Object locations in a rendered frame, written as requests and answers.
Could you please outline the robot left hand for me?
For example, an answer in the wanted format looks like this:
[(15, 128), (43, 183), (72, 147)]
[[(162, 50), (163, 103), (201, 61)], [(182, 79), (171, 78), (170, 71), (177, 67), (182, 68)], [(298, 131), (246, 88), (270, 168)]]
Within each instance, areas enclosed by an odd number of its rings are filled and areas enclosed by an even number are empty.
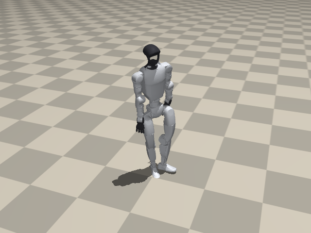
[[(170, 106), (171, 102), (172, 102), (172, 100), (170, 100), (170, 101), (169, 101), (169, 103), (164, 102), (164, 105), (168, 105), (168, 106)], [(162, 116), (163, 116), (163, 115), (162, 115)]]

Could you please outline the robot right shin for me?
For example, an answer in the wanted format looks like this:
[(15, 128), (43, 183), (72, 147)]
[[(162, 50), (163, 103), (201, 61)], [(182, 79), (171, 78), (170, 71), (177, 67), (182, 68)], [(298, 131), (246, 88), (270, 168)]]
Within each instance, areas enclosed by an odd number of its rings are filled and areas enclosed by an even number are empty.
[[(146, 144), (146, 142), (145, 142), (145, 144)], [(155, 163), (156, 151), (155, 151), (155, 149), (153, 149), (153, 148), (148, 149), (147, 145), (146, 145), (146, 150), (147, 150), (147, 154), (148, 154), (149, 160), (151, 161), (152, 169), (153, 169), (153, 166), (156, 168), (156, 163)]]

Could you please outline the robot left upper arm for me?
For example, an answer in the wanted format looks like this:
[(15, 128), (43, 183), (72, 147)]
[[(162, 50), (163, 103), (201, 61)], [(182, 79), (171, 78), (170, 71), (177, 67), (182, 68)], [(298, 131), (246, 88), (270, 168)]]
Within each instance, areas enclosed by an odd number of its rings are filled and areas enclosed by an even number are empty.
[(167, 62), (162, 63), (162, 65), (166, 69), (165, 89), (166, 90), (170, 90), (174, 86), (174, 84), (171, 81), (173, 67), (169, 63), (167, 63)]

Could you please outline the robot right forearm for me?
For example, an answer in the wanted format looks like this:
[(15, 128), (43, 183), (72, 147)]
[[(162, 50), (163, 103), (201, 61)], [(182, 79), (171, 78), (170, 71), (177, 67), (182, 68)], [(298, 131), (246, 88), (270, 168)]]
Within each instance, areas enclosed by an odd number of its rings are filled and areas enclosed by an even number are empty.
[(139, 99), (138, 97), (136, 97), (136, 100), (135, 100), (135, 105), (136, 105), (136, 108), (137, 108), (137, 122), (141, 122), (142, 123), (142, 119), (143, 119), (143, 116), (144, 116), (144, 104), (139, 104)]

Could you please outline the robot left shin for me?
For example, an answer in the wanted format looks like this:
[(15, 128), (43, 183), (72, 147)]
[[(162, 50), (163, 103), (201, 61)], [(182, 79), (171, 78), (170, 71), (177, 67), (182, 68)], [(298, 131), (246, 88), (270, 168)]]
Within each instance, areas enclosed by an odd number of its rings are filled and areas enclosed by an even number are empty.
[(171, 147), (171, 140), (169, 141), (169, 143), (167, 143), (166, 145), (159, 145), (159, 150), (160, 150), (160, 154), (161, 154), (161, 165), (165, 166), (167, 159), (168, 159), (168, 155), (170, 152), (170, 147)]

